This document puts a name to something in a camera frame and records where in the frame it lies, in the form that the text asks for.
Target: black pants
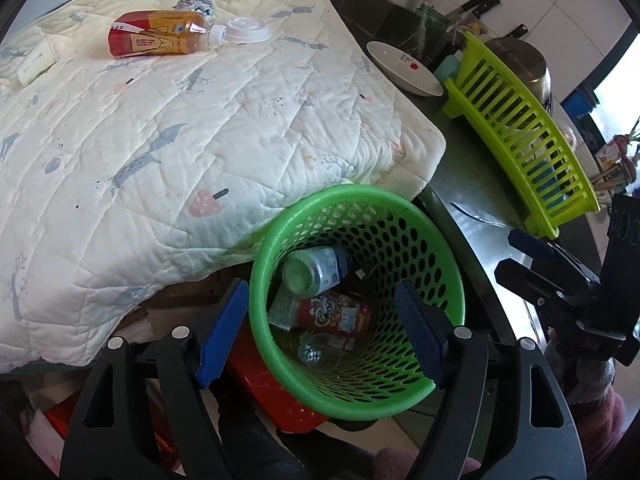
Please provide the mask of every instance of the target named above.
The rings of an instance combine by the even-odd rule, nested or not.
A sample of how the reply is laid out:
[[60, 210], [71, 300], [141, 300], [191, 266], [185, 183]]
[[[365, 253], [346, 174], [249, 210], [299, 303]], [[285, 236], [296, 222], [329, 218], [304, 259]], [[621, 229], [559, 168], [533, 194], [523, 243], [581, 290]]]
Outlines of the black pants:
[[240, 393], [220, 394], [220, 440], [242, 480], [371, 480], [373, 455], [321, 431], [278, 437], [269, 434], [251, 403]]

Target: green trash bin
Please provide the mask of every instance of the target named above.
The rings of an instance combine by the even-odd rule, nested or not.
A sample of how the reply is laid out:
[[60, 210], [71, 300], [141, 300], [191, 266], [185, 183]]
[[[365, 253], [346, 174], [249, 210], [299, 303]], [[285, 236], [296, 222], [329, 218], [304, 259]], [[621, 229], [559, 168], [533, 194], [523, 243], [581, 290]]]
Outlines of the green trash bin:
[[[287, 253], [339, 244], [354, 266], [372, 271], [371, 320], [366, 348], [345, 354], [337, 368], [318, 372], [284, 354], [267, 322], [271, 283]], [[446, 241], [413, 204], [371, 186], [347, 184], [319, 191], [287, 208], [260, 246], [250, 283], [250, 321], [270, 371], [297, 400], [343, 420], [375, 420], [410, 408], [434, 389], [420, 370], [394, 307], [395, 285], [411, 280], [427, 304], [464, 323], [462, 279]]]

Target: stainless steel countertop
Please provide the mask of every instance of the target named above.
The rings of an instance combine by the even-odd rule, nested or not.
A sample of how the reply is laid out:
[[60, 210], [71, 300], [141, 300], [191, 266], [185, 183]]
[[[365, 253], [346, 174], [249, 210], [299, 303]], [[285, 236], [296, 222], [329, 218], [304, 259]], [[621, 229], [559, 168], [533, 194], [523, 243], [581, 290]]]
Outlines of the stainless steel countertop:
[[463, 203], [507, 224], [522, 226], [527, 215], [522, 200], [466, 119], [452, 121], [441, 111], [445, 98], [407, 97], [447, 141], [435, 175], [418, 199], [469, 276], [500, 341], [512, 344], [528, 336], [544, 348], [544, 334], [533, 306], [494, 278], [501, 260], [513, 258], [528, 266], [529, 257], [508, 244], [509, 229], [471, 218], [451, 204]]

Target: red plastic stool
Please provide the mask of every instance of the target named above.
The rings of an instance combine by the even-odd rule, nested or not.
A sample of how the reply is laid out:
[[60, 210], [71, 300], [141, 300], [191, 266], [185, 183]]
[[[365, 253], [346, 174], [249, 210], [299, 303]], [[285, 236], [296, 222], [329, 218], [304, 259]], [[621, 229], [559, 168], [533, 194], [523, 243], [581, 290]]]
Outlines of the red plastic stool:
[[282, 431], [308, 433], [329, 419], [298, 402], [280, 386], [262, 360], [248, 323], [244, 323], [236, 337], [226, 368]]

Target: metal screw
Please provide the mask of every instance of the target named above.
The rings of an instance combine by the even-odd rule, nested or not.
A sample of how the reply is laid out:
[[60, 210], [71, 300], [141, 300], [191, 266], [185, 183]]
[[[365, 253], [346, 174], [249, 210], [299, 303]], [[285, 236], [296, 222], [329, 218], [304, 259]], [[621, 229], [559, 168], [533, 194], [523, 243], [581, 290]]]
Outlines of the metal screw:
[[189, 327], [188, 326], [177, 326], [173, 330], [171, 330], [171, 335], [175, 339], [184, 339], [189, 335]]
[[457, 326], [453, 333], [460, 339], [469, 339], [471, 337], [471, 330], [466, 326]]
[[116, 336], [109, 339], [107, 346], [111, 348], [111, 350], [115, 350], [116, 348], [120, 348], [122, 346], [122, 343], [124, 343], [124, 339], [120, 336]]
[[525, 350], [535, 350], [536, 344], [529, 339], [528, 337], [523, 337], [520, 340], [520, 346], [522, 346]]

